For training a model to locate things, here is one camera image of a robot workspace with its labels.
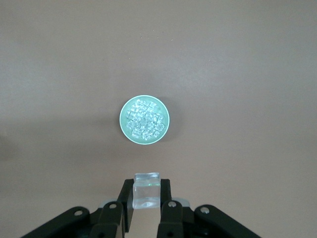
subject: table surface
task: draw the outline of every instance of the table surface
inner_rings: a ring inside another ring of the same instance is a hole
[[[194,209],[258,235],[317,236],[317,2],[0,0],[0,230],[91,212],[160,172]],[[166,136],[129,141],[119,113],[161,99]],[[128,238],[156,237],[159,210]]]

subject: pile of clear cubes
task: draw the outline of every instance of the pile of clear cubes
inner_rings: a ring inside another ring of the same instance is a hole
[[[128,118],[127,128],[132,131],[132,136],[148,141],[159,137],[165,125],[164,116],[158,113],[158,106],[152,101],[137,101],[127,111],[125,117]]]

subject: bowl rim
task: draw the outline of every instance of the bowl rim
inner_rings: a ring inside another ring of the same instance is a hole
[[[123,128],[122,128],[121,115],[122,115],[122,111],[123,111],[124,107],[125,107],[129,102],[131,102],[132,100],[137,99],[137,98],[140,98],[140,97],[150,97],[150,98],[154,98],[155,100],[158,100],[158,101],[163,105],[163,107],[165,108],[166,113],[167,113],[167,118],[168,118],[168,120],[167,120],[166,130],[165,130],[164,134],[163,134],[159,139],[157,139],[157,140],[155,140],[155,141],[152,141],[152,142],[150,142],[150,143],[140,143],[140,142],[137,142],[137,141],[132,140],[132,139],[129,138],[129,136],[124,132],[124,130],[123,130]],[[125,135],[125,137],[127,137],[127,138],[128,138],[129,140],[131,140],[132,142],[134,142],[134,143],[136,143],[136,144],[139,144],[139,145],[151,145],[151,144],[156,143],[156,142],[158,142],[159,140],[161,140],[161,139],[165,136],[165,134],[167,133],[167,131],[168,131],[168,128],[169,128],[169,113],[168,113],[168,109],[167,109],[167,107],[165,106],[165,104],[164,104],[160,99],[158,99],[158,98],[156,98],[156,97],[153,97],[153,96],[150,96],[150,95],[138,95],[138,96],[135,96],[135,97],[129,99],[129,100],[123,105],[123,107],[122,107],[122,109],[121,109],[121,112],[120,112],[120,116],[119,116],[119,124],[120,124],[120,128],[121,128],[123,134]]]

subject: mint green bowl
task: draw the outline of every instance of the mint green bowl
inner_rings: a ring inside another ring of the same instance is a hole
[[[156,112],[160,113],[164,116],[162,123],[165,125],[165,127],[157,138],[154,137],[154,138],[151,138],[147,141],[145,141],[142,137],[137,139],[137,138],[132,136],[132,130],[127,128],[126,125],[127,125],[127,122],[129,119],[125,117],[125,114],[128,110],[130,110],[130,108],[137,101],[137,99],[140,99],[143,101],[144,100],[145,101],[152,101],[152,102],[156,103],[158,106],[158,108],[156,109]],[[153,143],[161,140],[163,138],[163,136],[166,134],[168,127],[169,127],[169,114],[168,114],[168,110],[167,110],[166,106],[159,99],[157,99],[153,96],[149,96],[149,95],[140,95],[140,96],[136,96],[134,98],[131,98],[128,102],[126,102],[126,104],[124,104],[124,106],[120,112],[119,122],[120,122],[120,127],[121,127],[123,134],[129,140],[133,141],[134,143],[140,144],[140,145],[150,145],[150,144],[153,144]]]

